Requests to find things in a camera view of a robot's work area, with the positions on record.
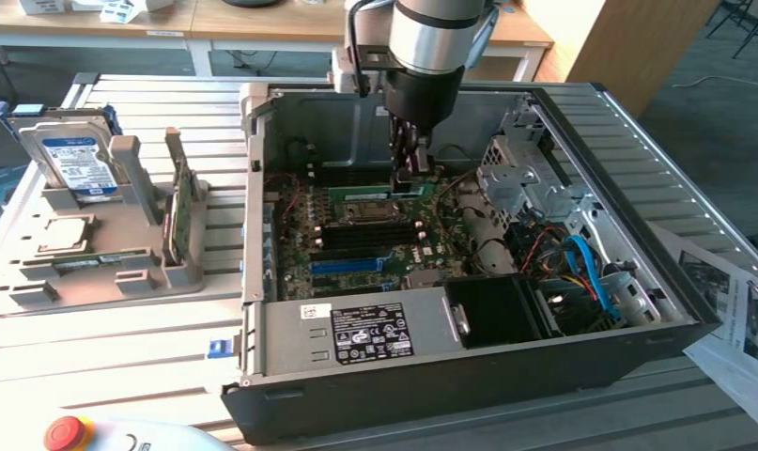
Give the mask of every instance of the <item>red button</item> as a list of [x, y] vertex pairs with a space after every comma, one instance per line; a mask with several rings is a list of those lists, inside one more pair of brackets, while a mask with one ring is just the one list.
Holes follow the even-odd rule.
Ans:
[[50, 451], [70, 451], [83, 441], [87, 426], [74, 416], [63, 416], [55, 420], [44, 434], [44, 447]]

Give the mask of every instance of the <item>metal workbench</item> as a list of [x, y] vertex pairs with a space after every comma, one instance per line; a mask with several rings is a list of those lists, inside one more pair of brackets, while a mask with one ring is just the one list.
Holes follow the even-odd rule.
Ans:
[[[64, 106], [110, 102], [142, 140], [155, 181], [172, 178], [164, 127], [182, 128], [191, 167], [214, 189], [203, 266], [210, 286], [239, 279], [247, 149], [242, 78], [104, 75], [75, 85]], [[706, 200], [686, 189], [662, 151], [589, 85], [548, 89], [645, 218], [758, 273], [758, 255]], [[3, 244], [38, 199], [34, 166], [0, 220]], [[194, 425], [250, 449], [215, 394], [209, 338], [242, 321], [238, 292], [194, 302], [72, 305], [48, 314], [0, 306], [0, 404], [35, 402], [88, 416]], [[287, 443], [275, 449], [758, 449], [758, 426], [686, 357], [653, 362], [604, 390]]]

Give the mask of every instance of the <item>emergency stop button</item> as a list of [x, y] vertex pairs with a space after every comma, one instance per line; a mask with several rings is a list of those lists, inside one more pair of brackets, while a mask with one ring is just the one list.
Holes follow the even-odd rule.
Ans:
[[87, 444], [92, 430], [79, 418], [63, 416], [55, 420], [44, 434], [44, 447], [50, 451], [74, 451]]

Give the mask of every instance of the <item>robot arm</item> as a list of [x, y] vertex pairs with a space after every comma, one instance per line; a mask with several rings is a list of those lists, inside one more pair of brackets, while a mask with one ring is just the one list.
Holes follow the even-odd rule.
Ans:
[[[363, 97], [383, 77], [383, 103], [390, 113], [393, 190], [407, 192], [411, 178], [430, 174], [431, 131], [451, 115], [465, 61], [474, 46], [490, 0], [389, 0], [349, 2], [347, 51], [335, 50], [338, 90]], [[386, 40], [386, 23], [390, 37]], [[347, 78], [353, 74], [353, 84]]]

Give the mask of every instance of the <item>green circuit board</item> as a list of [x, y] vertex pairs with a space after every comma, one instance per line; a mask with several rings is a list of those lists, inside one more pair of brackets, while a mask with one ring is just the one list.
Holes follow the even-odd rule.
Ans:
[[[334, 199], [329, 188], [305, 187], [291, 212], [282, 218], [282, 206], [295, 197], [295, 186], [287, 183], [279, 191], [277, 208], [278, 238], [278, 294], [279, 301], [337, 296], [362, 289], [391, 291], [406, 289], [410, 272], [437, 270], [442, 278], [465, 275], [465, 256], [454, 249], [435, 215], [437, 193], [450, 179], [431, 180], [414, 187], [417, 195], [381, 197], [381, 187], [337, 188]], [[322, 198], [327, 196], [326, 211], [321, 211]], [[315, 236], [322, 226], [349, 226], [359, 221], [373, 223], [410, 224], [415, 233], [425, 232], [425, 238], [415, 243], [382, 247], [379, 254], [386, 257], [382, 271], [349, 272], [313, 275], [310, 255], [318, 251]], [[467, 242], [463, 226], [451, 222], [451, 237]]]

